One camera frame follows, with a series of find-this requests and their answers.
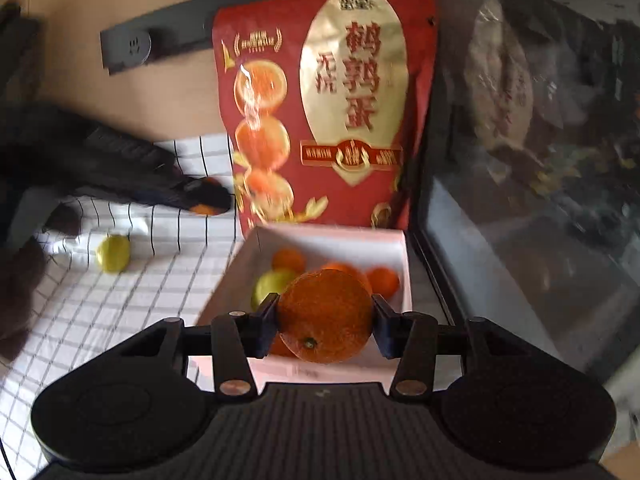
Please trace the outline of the large orange mid table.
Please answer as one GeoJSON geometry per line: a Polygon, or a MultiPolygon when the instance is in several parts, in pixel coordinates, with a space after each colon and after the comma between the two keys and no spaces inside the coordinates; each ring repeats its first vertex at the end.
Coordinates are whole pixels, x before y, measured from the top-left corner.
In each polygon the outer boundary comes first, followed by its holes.
{"type": "Polygon", "coordinates": [[[319,270],[301,275],[280,295],[277,328],[301,360],[347,361],[372,334],[372,296],[350,275],[319,270]]]}

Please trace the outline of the large orange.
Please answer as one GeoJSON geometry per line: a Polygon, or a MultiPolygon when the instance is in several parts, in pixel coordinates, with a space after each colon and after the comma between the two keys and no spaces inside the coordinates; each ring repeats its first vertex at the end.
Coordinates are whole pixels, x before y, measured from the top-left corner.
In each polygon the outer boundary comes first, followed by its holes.
{"type": "Polygon", "coordinates": [[[333,262],[326,263],[324,266],[322,266],[322,269],[337,270],[350,275],[352,278],[358,281],[358,283],[368,292],[369,295],[372,295],[372,288],[367,278],[367,275],[362,273],[360,270],[358,270],[351,264],[333,261],[333,262]]]}
{"type": "Polygon", "coordinates": [[[296,274],[306,271],[307,259],[299,250],[285,247],[277,250],[271,258],[272,270],[288,270],[296,274]]]}

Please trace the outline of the green pear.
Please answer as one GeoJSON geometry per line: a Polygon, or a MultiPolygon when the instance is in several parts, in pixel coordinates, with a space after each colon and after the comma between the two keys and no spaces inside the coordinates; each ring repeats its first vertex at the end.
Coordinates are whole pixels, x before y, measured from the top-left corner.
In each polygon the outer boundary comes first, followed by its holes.
{"type": "Polygon", "coordinates": [[[250,298],[252,310],[257,311],[269,294],[282,294],[296,278],[298,273],[290,269],[270,270],[262,274],[256,281],[250,298]]]}
{"type": "Polygon", "coordinates": [[[96,248],[96,260],[105,273],[124,272],[130,261],[130,240],[123,235],[109,235],[96,248]]]}

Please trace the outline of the pink gift box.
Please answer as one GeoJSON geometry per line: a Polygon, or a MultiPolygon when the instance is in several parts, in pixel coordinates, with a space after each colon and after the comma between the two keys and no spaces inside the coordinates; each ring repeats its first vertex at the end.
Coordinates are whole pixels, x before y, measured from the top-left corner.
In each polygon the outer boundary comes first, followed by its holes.
{"type": "Polygon", "coordinates": [[[372,335],[373,314],[363,305],[362,281],[344,271],[381,269],[396,278],[385,289],[397,313],[412,308],[403,232],[336,226],[258,226],[245,242],[198,316],[198,325],[232,311],[252,313],[254,291],[282,249],[302,255],[297,285],[285,286],[276,309],[277,337],[267,356],[250,360],[255,382],[378,382],[389,387],[397,363],[385,359],[372,335]]]}

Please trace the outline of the green pear in box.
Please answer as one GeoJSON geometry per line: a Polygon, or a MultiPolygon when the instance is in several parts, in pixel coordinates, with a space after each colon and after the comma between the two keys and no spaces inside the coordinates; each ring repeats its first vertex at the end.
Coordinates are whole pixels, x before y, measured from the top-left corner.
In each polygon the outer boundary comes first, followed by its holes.
{"type": "Polygon", "coordinates": [[[250,298],[252,310],[257,311],[269,294],[282,294],[296,278],[298,273],[290,269],[270,270],[262,274],[256,281],[250,298]]]}

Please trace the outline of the small orange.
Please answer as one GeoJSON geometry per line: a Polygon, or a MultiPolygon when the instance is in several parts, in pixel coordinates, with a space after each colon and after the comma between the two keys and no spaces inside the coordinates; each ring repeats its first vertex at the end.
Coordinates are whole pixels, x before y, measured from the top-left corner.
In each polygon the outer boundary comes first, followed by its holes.
{"type": "Polygon", "coordinates": [[[190,211],[194,214],[216,216],[224,214],[231,207],[231,196],[228,190],[211,177],[194,180],[190,183],[189,195],[194,205],[190,211]]]}

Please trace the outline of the large orange in box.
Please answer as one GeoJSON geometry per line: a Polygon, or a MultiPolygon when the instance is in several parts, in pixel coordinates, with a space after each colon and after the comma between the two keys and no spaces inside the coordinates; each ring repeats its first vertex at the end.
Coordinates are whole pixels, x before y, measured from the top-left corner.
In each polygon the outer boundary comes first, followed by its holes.
{"type": "Polygon", "coordinates": [[[358,270],[351,264],[333,261],[333,262],[326,263],[324,266],[322,266],[322,269],[337,270],[350,275],[352,278],[358,281],[358,283],[368,292],[369,295],[372,295],[372,288],[367,278],[367,275],[362,273],[360,270],[358,270]]]}

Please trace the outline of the medium orange with stem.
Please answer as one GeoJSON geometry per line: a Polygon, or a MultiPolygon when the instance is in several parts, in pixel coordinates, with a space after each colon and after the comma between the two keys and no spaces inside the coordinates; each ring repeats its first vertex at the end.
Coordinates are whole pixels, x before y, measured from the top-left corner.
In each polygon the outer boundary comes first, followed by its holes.
{"type": "Polygon", "coordinates": [[[269,349],[270,356],[280,356],[280,358],[296,359],[296,355],[285,345],[281,334],[276,333],[269,349]]]}

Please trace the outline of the white black grid tablecloth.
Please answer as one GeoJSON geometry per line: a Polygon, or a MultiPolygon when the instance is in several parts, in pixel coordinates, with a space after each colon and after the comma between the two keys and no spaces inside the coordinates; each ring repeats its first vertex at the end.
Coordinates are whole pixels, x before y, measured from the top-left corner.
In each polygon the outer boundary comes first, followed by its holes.
{"type": "Polygon", "coordinates": [[[32,478],[46,462],[30,409],[50,382],[162,318],[192,325],[227,269],[241,233],[236,214],[75,198],[78,237],[40,237],[46,273],[32,295],[22,350],[1,361],[1,475],[32,478]],[[124,272],[105,273],[96,248],[109,235],[130,240],[124,272]]]}

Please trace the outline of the tiny orange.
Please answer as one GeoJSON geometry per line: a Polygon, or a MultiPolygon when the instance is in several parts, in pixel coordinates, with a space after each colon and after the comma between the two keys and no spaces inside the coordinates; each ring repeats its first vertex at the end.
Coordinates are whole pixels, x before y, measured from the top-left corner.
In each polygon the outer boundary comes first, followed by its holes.
{"type": "Polygon", "coordinates": [[[392,300],[400,289],[398,274],[386,266],[375,266],[367,270],[366,277],[372,292],[381,295],[386,301],[392,300]]]}

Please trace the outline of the red fruit print bag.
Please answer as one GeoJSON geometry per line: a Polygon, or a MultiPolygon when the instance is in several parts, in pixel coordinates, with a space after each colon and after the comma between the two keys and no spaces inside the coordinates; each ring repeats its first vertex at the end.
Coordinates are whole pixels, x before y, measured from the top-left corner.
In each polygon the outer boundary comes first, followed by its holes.
{"type": "Polygon", "coordinates": [[[435,0],[264,0],[217,13],[218,103],[244,231],[408,226],[437,29],[435,0]]]}

